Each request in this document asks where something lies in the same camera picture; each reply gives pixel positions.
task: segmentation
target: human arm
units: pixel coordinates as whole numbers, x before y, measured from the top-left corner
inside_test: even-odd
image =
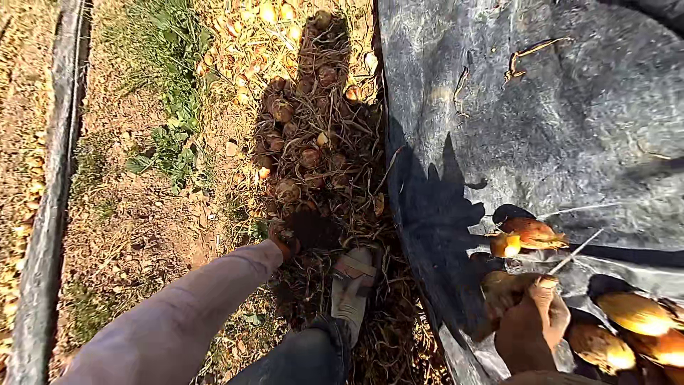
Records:
[[[540,276],[522,300],[507,309],[495,336],[495,347],[512,375],[555,371],[553,350],[570,323],[570,311],[556,293],[557,280]]]
[[[184,275],[96,334],[55,383],[188,384],[227,318],[282,261],[265,240]]]

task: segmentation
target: long sleeve shirt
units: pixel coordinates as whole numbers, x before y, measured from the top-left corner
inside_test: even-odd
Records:
[[[187,385],[227,318],[282,264],[270,240],[191,271],[86,343],[56,385]]]

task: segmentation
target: black tarp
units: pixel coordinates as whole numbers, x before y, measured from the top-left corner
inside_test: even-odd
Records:
[[[391,205],[458,383],[508,376],[491,338],[469,338],[496,262],[469,258],[486,249],[472,234],[500,205],[573,247],[604,229],[559,272],[571,307],[605,322],[592,298],[628,285],[684,300],[684,0],[379,0],[378,13]],[[503,84],[513,52],[562,37]],[[505,267],[544,273],[565,255]],[[560,356],[561,370],[597,376]]]

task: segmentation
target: leg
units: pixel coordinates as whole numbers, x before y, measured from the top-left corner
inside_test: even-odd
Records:
[[[349,365],[342,329],[341,320],[321,317],[310,328],[287,337],[227,385],[342,385]]]

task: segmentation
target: soil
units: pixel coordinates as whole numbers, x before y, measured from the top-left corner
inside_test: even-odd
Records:
[[[302,250],[334,250],[340,247],[342,229],[332,219],[318,212],[303,210],[294,212],[285,220],[285,228],[291,229],[302,243]]]

